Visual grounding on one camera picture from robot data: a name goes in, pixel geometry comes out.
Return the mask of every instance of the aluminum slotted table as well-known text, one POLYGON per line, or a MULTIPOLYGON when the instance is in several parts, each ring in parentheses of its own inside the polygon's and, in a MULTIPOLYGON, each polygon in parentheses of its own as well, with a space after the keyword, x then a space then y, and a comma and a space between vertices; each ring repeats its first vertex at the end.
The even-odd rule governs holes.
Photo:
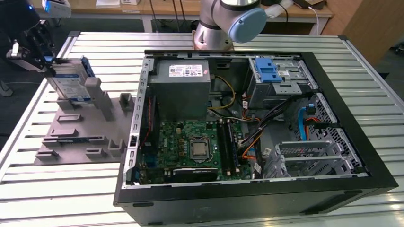
MULTIPOLYGON (((191 34, 72 32, 59 53, 86 55, 110 97, 136 95, 143 52, 192 49, 191 34)), ((236 50, 314 52, 399 187, 330 214, 200 223, 192 226, 403 226, 404 103, 350 41, 336 36, 260 35, 236 50)), ((44 80, 0 153, 0 227, 134 226, 112 206, 119 163, 35 166, 35 155, 59 108, 44 80)))

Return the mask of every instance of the chip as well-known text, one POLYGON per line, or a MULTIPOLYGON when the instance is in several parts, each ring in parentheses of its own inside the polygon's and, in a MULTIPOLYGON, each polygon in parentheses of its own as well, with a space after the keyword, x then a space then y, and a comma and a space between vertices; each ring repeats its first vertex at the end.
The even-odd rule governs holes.
POLYGON ((207 155, 206 143, 192 143, 194 151, 192 154, 195 156, 207 155))
POLYGON ((191 159, 202 163, 210 158, 210 139, 207 137, 192 137, 190 140, 191 159))

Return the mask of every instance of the green circuit board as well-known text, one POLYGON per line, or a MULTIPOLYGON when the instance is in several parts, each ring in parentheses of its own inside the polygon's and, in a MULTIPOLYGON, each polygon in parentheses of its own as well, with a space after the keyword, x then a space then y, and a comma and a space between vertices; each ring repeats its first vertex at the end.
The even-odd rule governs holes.
MULTIPOLYGON (((232 124, 234 137, 242 138, 242 127, 239 122, 232 124)), ((159 137, 159 152, 156 156, 156 169, 211 167, 219 170, 219 179, 244 180, 251 177, 250 165, 240 165, 238 175, 227 176, 222 171, 220 148, 218 145, 216 122, 184 121, 162 122, 159 137), (195 161, 191 157, 191 143, 194 140, 207 140, 210 156, 203 161, 195 161)), ((154 176, 152 183, 162 183, 163 176, 154 176)))

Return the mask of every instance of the wooden desk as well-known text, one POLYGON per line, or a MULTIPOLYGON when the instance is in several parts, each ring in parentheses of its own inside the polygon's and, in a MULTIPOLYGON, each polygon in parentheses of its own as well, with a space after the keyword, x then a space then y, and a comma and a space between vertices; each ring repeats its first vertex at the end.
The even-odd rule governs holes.
MULTIPOLYGON (((42 0, 32 0, 34 6, 43 18, 51 16, 44 12, 42 7, 42 0)), ((70 0, 72 9, 72 18, 99 18, 99 19, 142 19, 146 32, 154 32, 152 20, 154 13, 150 0, 142 0, 139 5, 122 5, 119 8, 98 9, 95 7, 96 0, 70 0)), ((154 9, 158 19, 176 19, 172 0, 152 0, 154 9)), ((175 0, 179 19, 183 19, 182 7, 179 0, 175 0)), ((187 20, 199 20, 200 1, 183 0, 184 13, 187 20)), ((314 23, 311 35, 318 33, 316 15, 310 9, 302 9, 292 5, 288 9, 290 22, 292 23, 314 23)), ((334 13, 327 7, 318 10, 319 14, 319 31, 322 33, 326 23, 334 17, 334 13)), ((278 18, 267 19, 268 22, 284 22, 286 13, 278 18)))
MULTIPOLYGON (((34 7, 38 12, 46 12, 42 6, 42 0, 31 0, 34 7)), ((71 12, 74 14, 128 14, 126 11, 132 11, 130 13, 140 14, 140 10, 146 3, 142 0, 139 5, 120 5, 119 8, 98 9, 95 7, 96 0, 68 0, 71 4, 71 12)))
MULTIPOLYGON (((175 17, 175 10, 174 10, 174 4, 172 0, 154 0, 154 9, 158 19, 176 19, 175 17)), ((179 19, 183 19, 183 12, 180 7, 179 0, 175 0, 176 3, 176 9, 178 9, 178 15, 179 19)), ((199 14, 200 14, 200 1, 199 0, 183 0, 183 6, 184 6, 184 14, 187 20, 199 20, 199 14)), ((302 9, 299 6, 292 5, 288 9, 290 14, 290 22, 292 23, 314 23, 312 30, 310 32, 311 35, 318 34, 318 20, 316 15, 314 11, 310 9, 302 9)), ((148 31, 152 31, 152 19, 154 19, 154 12, 152 7, 150 4, 150 0, 144 0, 143 2, 143 25, 144 29, 148 31)), ((327 8, 327 6, 318 10, 319 15, 319 32, 322 33, 327 21, 330 18, 334 17, 334 13, 327 8)), ((278 18, 271 19, 267 18, 268 22, 286 22, 286 13, 283 13, 278 18)))

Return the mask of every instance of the white sticker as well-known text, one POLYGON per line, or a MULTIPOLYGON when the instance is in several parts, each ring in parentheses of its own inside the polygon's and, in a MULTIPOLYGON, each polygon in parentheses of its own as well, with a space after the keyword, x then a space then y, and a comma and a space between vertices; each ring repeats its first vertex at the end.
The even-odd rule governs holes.
POLYGON ((123 10, 122 12, 123 13, 140 13, 139 10, 123 10))
POLYGON ((259 163, 255 163, 254 168, 259 173, 262 173, 262 167, 260 167, 259 163))
POLYGON ((203 65, 171 65, 171 77, 203 77, 203 65))
POLYGON ((63 94, 72 101, 72 103, 80 103, 91 100, 84 86, 84 81, 79 75, 60 74, 54 77, 54 80, 63 94))
POLYGON ((264 152, 263 152, 263 155, 270 155, 270 153, 271 153, 271 149, 270 148, 266 148, 266 150, 264 150, 264 152))
POLYGON ((290 76, 290 72, 288 71, 278 71, 278 74, 280 76, 290 76))
POLYGON ((248 102, 247 101, 243 101, 243 108, 248 109, 248 102))

